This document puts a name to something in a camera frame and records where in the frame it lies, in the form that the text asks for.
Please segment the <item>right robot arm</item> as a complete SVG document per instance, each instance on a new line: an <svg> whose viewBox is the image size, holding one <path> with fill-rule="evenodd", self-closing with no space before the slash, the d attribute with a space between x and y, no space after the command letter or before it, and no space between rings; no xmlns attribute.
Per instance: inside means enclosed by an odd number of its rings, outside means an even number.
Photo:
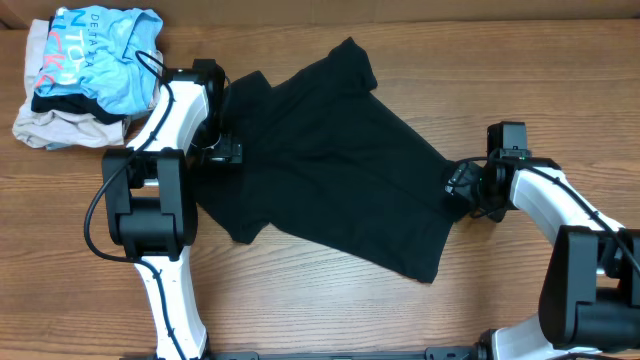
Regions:
<svg viewBox="0 0 640 360"><path fill-rule="evenodd" d="M526 213L552 246L536 314L489 330L473 359L605 359L639 347L639 233L605 216L548 158L500 150L453 163L445 189L499 222Z"/></svg>

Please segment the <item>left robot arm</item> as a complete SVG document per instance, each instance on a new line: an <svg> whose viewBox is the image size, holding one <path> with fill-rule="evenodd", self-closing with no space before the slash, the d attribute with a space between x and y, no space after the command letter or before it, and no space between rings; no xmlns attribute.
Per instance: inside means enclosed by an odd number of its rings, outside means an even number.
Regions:
<svg viewBox="0 0 640 360"><path fill-rule="evenodd" d="M97 196L112 241L145 287L157 336L153 358L208 359L190 267L198 215L189 162L239 164L243 147L222 118L230 81L215 60L163 68L157 77L156 108L125 148L104 154Z"/></svg>

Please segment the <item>black t-shirt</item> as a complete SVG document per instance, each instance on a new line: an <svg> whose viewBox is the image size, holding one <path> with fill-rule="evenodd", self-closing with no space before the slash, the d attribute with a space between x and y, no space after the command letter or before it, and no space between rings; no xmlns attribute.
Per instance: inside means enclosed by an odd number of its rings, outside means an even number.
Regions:
<svg viewBox="0 0 640 360"><path fill-rule="evenodd" d="M249 244L266 226L432 282L467 202L449 194L449 160L374 95L352 39L278 86L253 72L224 111L243 148L234 165L191 171L197 203Z"/></svg>

